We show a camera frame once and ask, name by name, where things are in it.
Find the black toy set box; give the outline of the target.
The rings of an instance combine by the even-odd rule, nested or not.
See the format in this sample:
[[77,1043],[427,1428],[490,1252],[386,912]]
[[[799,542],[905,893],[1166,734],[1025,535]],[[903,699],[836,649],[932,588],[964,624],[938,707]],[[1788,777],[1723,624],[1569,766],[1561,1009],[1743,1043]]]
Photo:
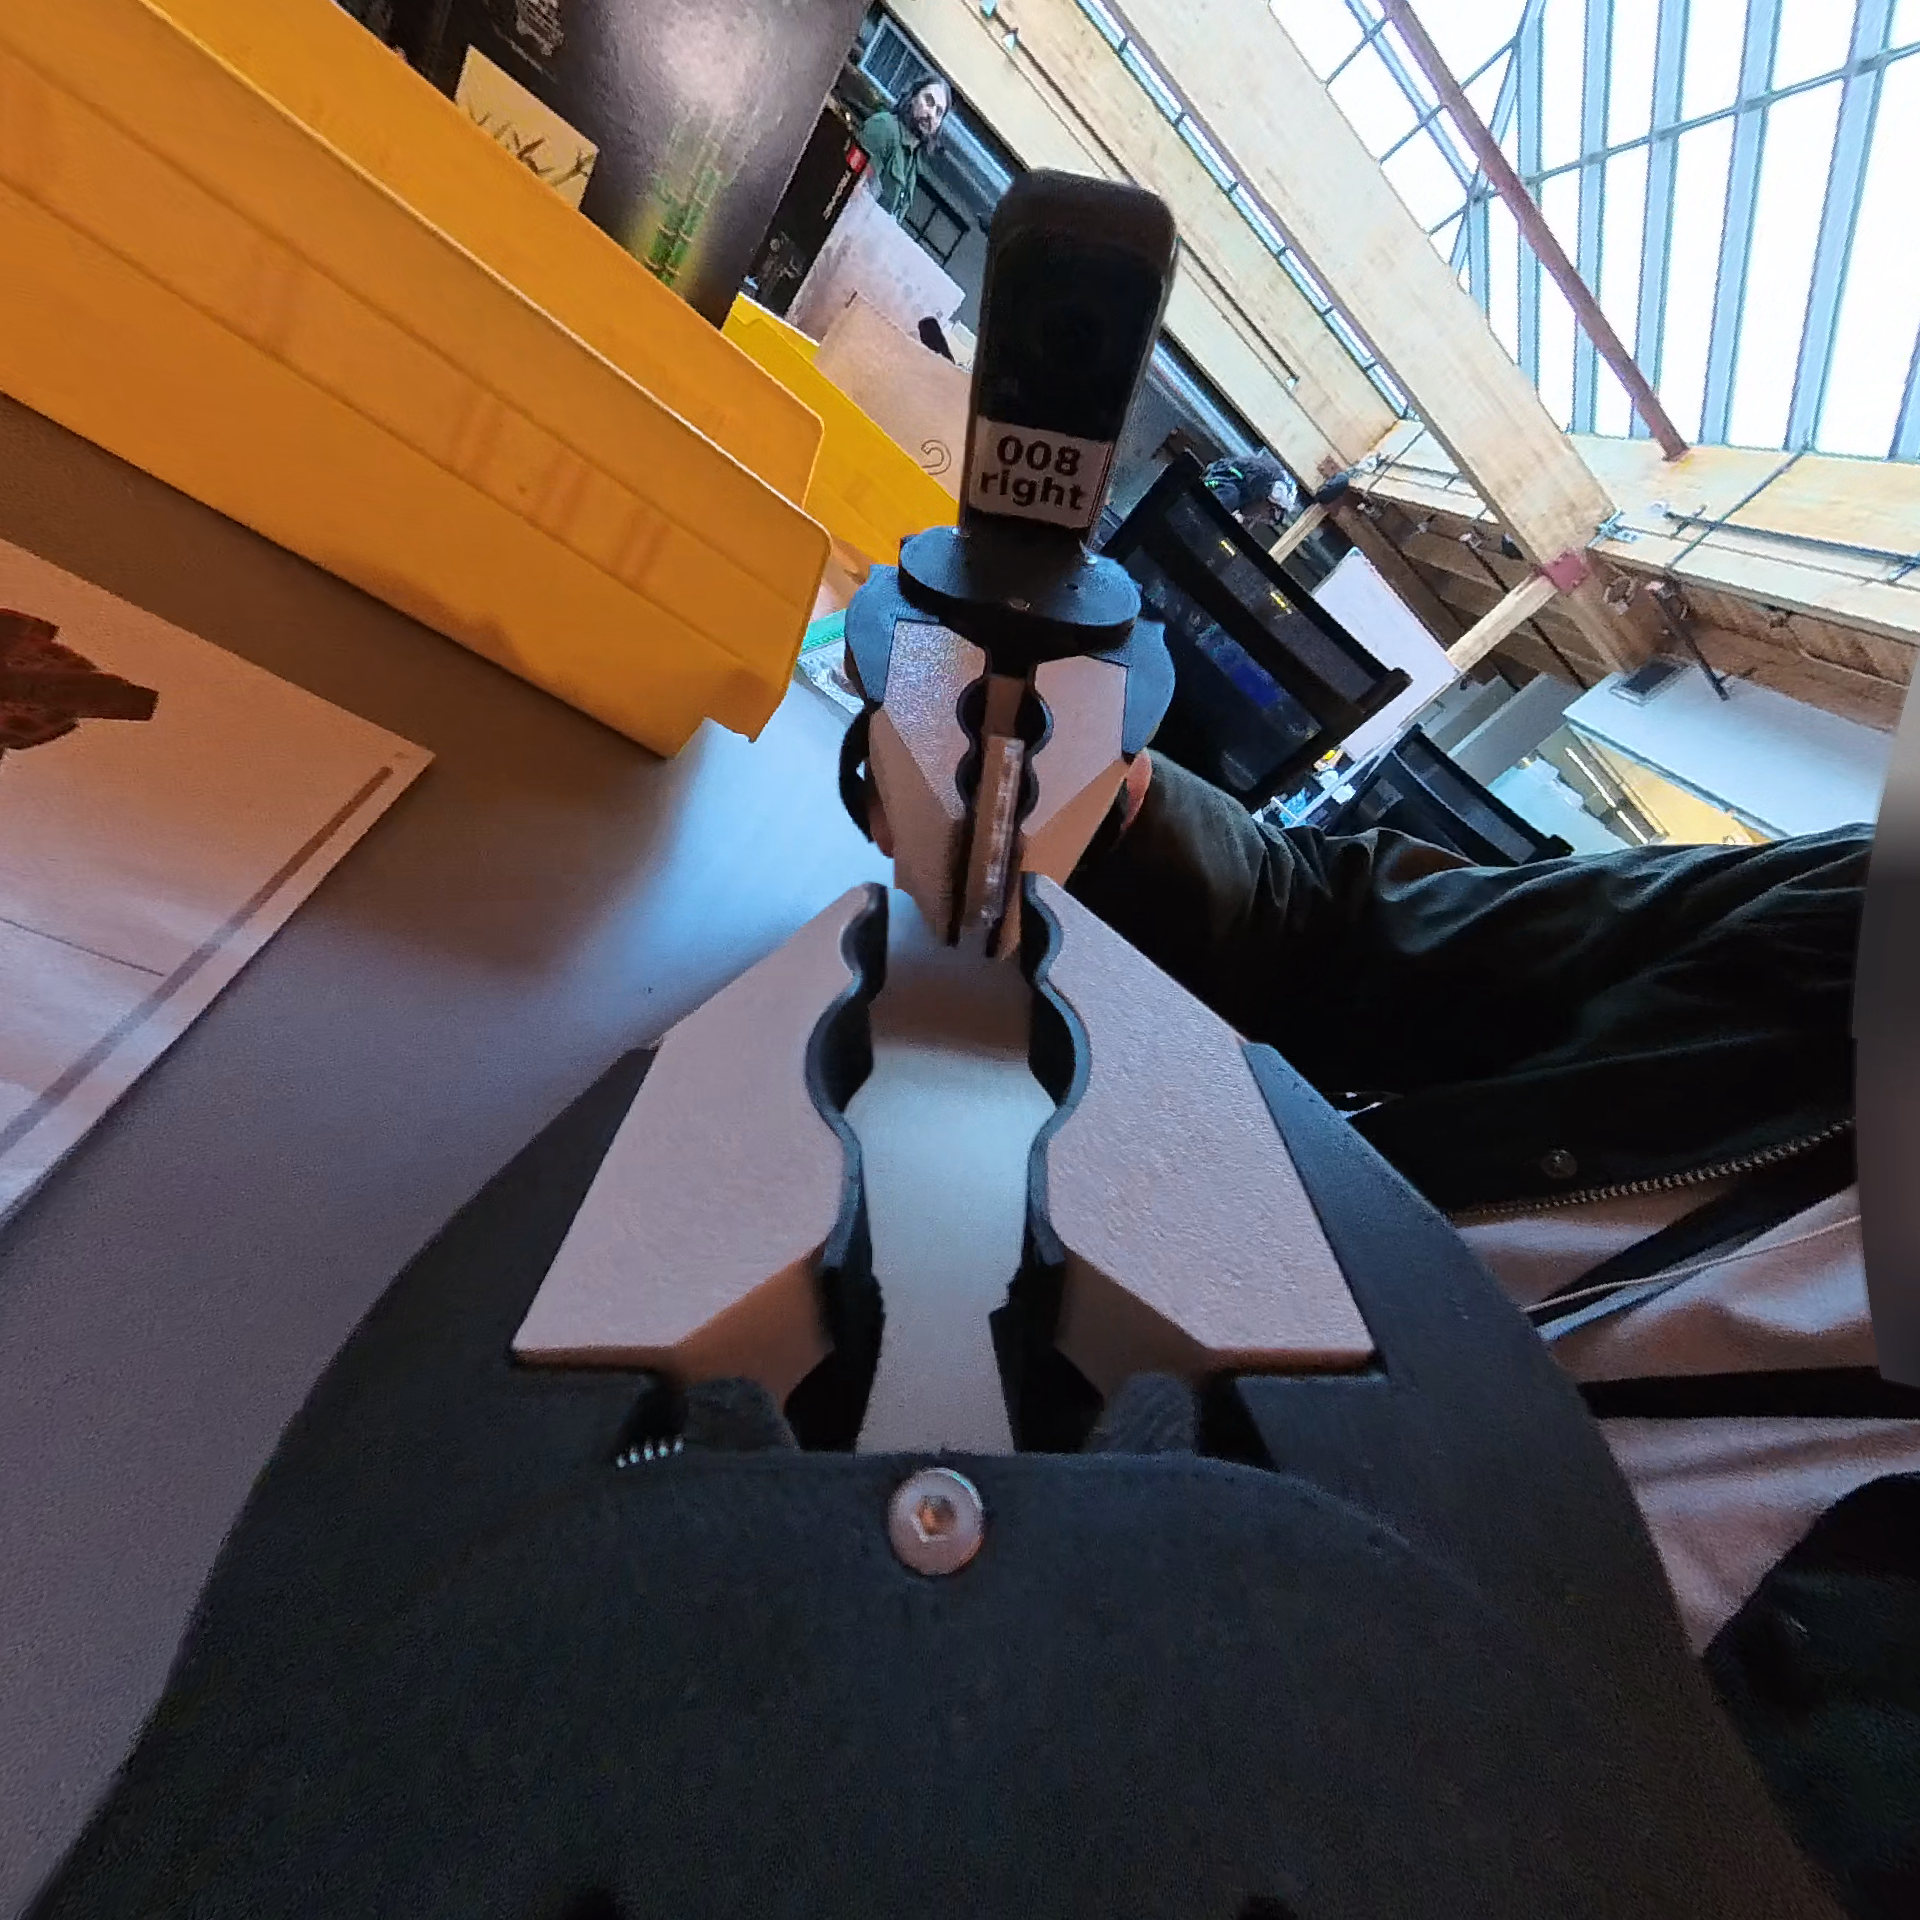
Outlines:
[[342,4],[721,328],[867,4]]

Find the yellow plastic parts bin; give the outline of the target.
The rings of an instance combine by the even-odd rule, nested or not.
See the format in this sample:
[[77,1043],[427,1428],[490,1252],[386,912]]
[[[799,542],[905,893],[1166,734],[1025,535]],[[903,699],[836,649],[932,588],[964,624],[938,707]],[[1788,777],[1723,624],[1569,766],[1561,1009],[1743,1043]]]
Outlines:
[[897,566],[903,542],[958,519],[942,480],[821,372],[810,336],[744,293],[733,299],[726,336],[822,422],[805,510],[834,542],[873,566]]
[[661,753],[831,561],[817,410],[335,4],[4,4],[4,394]]

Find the grey desk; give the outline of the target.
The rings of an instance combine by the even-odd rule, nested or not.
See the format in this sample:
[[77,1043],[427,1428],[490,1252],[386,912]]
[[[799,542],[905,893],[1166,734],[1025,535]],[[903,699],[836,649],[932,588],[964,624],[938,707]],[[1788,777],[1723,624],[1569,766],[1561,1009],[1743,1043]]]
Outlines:
[[1063,1915],[881,1471],[509,1357],[638,1048],[873,871],[821,701],[661,761],[24,402],[4,540],[430,752],[4,1227],[4,1918]]

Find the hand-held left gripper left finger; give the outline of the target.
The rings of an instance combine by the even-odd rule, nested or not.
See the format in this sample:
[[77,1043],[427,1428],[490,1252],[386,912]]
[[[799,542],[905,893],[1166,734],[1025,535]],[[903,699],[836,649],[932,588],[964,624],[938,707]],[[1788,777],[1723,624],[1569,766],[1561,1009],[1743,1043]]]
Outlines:
[[661,1037],[517,1330],[523,1365],[744,1379],[805,1446],[857,1446],[881,1294],[847,1107],[885,966],[889,893],[857,885]]

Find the brown paper bag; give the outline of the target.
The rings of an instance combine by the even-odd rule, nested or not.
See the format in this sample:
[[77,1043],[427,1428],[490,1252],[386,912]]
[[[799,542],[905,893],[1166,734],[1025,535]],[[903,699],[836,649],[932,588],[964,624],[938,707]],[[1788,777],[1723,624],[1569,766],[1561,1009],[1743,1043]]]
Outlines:
[[784,312],[817,343],[822,377],[947,495],[964,489],[972,372],[932,348],[921,323],[952,343],[959,304],[959,284],[860,183]]

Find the white board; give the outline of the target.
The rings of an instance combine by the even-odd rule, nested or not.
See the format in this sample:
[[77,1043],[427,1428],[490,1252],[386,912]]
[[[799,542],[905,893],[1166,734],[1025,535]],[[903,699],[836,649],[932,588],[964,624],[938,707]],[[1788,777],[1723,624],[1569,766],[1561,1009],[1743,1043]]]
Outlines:
[[1426,707],[1453,688],[1458,666],[1359,548],[1334,566],[1318,588],[1314,588],[1314,602],[1382,666],[1407,674],[1407,688],[1342,745],[1353,761],[1369,761],[1398,745]]

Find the person's torso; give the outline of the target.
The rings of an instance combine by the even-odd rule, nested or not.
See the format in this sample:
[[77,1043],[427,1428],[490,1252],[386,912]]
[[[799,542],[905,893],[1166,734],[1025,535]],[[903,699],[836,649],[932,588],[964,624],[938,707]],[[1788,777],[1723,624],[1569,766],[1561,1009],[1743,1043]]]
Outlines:
[[1760,1173],[1453,1224],[1575,1379],[1842,1910],[1916,1918],[1916,1387],[1877,1354],[1858,1124]]

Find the black mesh chair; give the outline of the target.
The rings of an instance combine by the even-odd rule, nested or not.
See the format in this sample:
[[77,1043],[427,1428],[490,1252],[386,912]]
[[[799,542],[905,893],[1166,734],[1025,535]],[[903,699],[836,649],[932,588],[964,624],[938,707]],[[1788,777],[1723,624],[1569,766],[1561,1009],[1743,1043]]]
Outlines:
[[1334,806],[1330,835],[1395,831],[1481,869],[1520,869],[1572,856],[1572,844],[1530,826],[1511,806],[1468,775],[1424,729],[1407,729]]

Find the narrow black box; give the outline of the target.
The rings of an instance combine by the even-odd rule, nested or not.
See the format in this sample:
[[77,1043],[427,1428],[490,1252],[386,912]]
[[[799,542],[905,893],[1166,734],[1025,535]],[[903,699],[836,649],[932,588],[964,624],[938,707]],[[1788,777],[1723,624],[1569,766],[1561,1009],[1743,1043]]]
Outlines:
[[806,271],[825,247],[831,229],[847,213],[867,173],[869,156],[857,137],[857,123],[831,100],[742,280],[748,299],[788,317]]

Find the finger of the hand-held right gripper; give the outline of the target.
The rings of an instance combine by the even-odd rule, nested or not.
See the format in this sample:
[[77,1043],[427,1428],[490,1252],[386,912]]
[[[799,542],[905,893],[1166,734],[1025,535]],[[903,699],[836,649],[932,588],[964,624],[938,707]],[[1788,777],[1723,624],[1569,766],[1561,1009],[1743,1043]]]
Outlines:
[[1025,745],[1017,831],[1017,876],[990,956],[1020,946],[1021,880],[1064,882],[1128,777],[1128,666],[1113,661],[1046,661],[1025,687],[990,683],[985,734]]
[[889,679],[869,729],[869,775],[889,826],[893,885],[924,929],[959,946],[993,946],[996,933],[968,918],[972,802],[964,764],[979,747],[990,661],[932,619],[897,619]]

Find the person's right forearm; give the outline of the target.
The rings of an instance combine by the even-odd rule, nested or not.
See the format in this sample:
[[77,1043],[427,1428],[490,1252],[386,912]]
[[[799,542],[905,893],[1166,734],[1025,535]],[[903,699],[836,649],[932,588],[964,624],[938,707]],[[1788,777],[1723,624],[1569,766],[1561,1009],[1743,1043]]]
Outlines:
[[1475,869],[1144,753],[1069,893],[1453,1217],[1695,1188],[1856,1124],[1874,826]]

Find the instruction booklet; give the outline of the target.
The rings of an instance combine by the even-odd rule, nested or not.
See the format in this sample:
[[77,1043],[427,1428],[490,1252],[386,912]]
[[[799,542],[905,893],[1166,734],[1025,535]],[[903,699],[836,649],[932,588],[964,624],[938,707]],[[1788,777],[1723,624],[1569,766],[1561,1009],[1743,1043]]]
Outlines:
[[4,1217],[427,764],[4,542]]

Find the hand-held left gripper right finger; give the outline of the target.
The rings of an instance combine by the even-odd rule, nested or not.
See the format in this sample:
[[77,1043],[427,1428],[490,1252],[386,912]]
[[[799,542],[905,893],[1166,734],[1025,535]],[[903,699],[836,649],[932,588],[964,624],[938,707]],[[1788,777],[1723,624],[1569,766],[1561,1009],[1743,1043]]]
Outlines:
[[1021,1259],[990,1317],[1013,1442],[1075,1453],[1128,1380],[1378,1361],[1251,1046],[1063,882],[1021,880]]

